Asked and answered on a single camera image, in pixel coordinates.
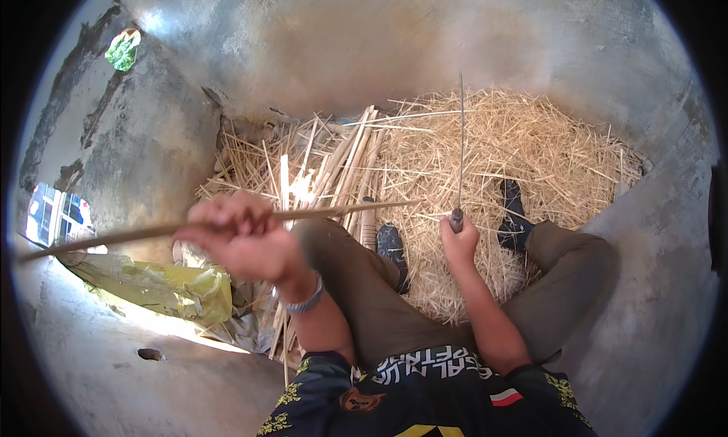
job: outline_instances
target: sneaker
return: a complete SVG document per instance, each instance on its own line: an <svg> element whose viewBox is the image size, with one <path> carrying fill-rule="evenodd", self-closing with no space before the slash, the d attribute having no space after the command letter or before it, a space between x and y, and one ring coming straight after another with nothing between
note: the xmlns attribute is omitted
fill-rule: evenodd
<svg viewBox="0 0 728 437"><path fill-rule="evenodd" d="M508 211L503 216L503 223L499 228L498 242L504 248L525 252L526 240L533 224L525 218L519 217L519 215L526 215L521 202L521 187L513 179L504 179L501 181L501 192L505 198L504 206Z"/></svg>
<svg viewBox="0 0 728 437"><path fill-rule="evenodd" d="M397 281L395 291L404 295L409 291L409 279L407 278L407 261L405 260L405 248L397 228L387 222L377 232L377 253L392 260L400 270L400 279Z"/></svg>

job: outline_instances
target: bracelet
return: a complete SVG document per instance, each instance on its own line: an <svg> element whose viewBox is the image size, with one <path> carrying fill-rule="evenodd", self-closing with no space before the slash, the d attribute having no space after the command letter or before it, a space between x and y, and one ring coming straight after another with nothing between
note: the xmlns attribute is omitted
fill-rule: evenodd
<svg viewBox="0 0 728 437"><path fill-rule="evenodd" d="M321 279L321 275L319 274L319 272L316 271L316 291L314 292L313 296L311 296L302 303L290 304L281 301L281 304L283 304L283 307L286 308L286 310L291 314L302 314L314 307L321 300L322 295L323 279Z"/></svg>

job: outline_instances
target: right hand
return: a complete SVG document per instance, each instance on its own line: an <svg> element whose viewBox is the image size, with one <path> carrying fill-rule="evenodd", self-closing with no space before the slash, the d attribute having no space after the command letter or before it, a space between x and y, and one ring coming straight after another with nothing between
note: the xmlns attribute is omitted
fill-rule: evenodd
<svg viewBox="0 0 728 437"><path fill-rule="evenodd" d="M475 249L478 247L480 232L470 217L463 216L462 231L454 233L446 215L440 217L440 238L445 259L454 274L475 270Z"/></svg>
<svg viewBox="0 0 728 437"><path fill-rule="evenodd" d="M285 287L309 268L296 236L272 212L266 200L242 190L217 194L189 210L187 221L196 224L179 229L174 238L197 244L233 276Z"/></svg>

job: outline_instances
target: shirt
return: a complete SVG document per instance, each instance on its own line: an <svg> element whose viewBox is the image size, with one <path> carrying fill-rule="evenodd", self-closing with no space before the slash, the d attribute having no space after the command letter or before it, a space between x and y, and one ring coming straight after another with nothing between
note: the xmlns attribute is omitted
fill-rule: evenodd
<svg viewBox="0 0 728 437"><path fill-rule="evenodd" d="M521 366L501 377L465 347L390 356L351 380L336 352L306 353L259 435L596 435L565 374Z"/></svg>

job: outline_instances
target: leg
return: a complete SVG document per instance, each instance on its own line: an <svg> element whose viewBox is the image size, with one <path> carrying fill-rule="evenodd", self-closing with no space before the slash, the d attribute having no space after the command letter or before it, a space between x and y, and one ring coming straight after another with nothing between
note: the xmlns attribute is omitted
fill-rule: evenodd
<svg viewBox="0 0 728 437"><path fill-rule="evenodd" d="M338 223L310 219L296 224L306 261L349 323L359 365L371 370L390 355L445 344L475 348L467 327L430 320L396 292L398 268L364 248Z"/></svg>
<svg viewBox="0 0 728 437"><path fill-rule="evenodd" d="M607 296L617 280L619 254L602 238L551 221L533 228L526 251L545 276L502 308L539 363L559 351Z"/></svg>

